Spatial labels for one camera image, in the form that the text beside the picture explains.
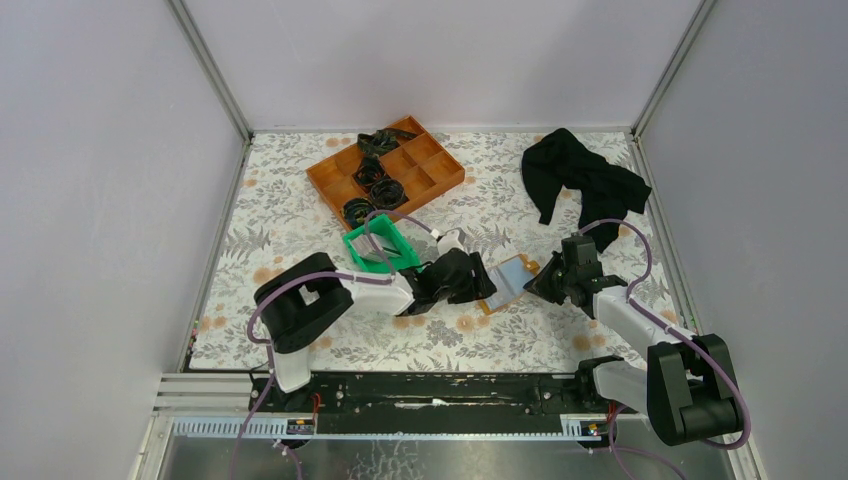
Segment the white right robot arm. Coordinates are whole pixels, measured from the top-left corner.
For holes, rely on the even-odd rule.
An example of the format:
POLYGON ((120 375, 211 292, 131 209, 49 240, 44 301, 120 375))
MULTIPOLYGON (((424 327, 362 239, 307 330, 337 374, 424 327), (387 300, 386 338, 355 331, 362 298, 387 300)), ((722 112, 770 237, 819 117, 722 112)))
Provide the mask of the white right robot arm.
POLYGON ((564 239, 524 288, 552 304, 571 302, 614 330, 646 363, 639 369, 617 355, 580 362, 573 396, 583 410, 597 412, 609 402, 624 405, 645 414, 669 446, 749 435, 750 419, 726 343, 715 334, 678 328, 639 303, 625 280, 605 274, 590 237, 564 239))

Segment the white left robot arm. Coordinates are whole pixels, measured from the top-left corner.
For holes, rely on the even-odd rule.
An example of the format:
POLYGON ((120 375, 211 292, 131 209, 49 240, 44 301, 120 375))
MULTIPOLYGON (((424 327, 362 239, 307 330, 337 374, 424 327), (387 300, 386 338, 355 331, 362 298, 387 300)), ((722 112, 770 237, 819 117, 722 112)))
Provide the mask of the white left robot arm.
POLYGON ((434 262, 394 273, 338 269, 327 253, 318 252, 256 290, 248 330, 258 321, 265 327, 272 398, 296 411, 310 397, 309 346, 344 315, 417 316, 442 301, 464 304, 496 292, 477 252, 452 248, 434 262))

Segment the orange leather card holder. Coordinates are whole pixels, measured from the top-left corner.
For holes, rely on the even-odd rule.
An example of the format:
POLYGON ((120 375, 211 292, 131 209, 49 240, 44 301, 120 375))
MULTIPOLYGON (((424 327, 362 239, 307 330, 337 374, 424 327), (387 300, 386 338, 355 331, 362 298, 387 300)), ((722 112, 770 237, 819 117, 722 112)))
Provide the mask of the orange leather card holder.
POLYGON ((488 267, 486 273, 495 286, 495 293, 480 300, 479 305, 485 315, 504 310, 519 299, 525 292, 524 285, 540 271, 539 264, 529 260, 526 255, 515 255, 497 265, 488 267))

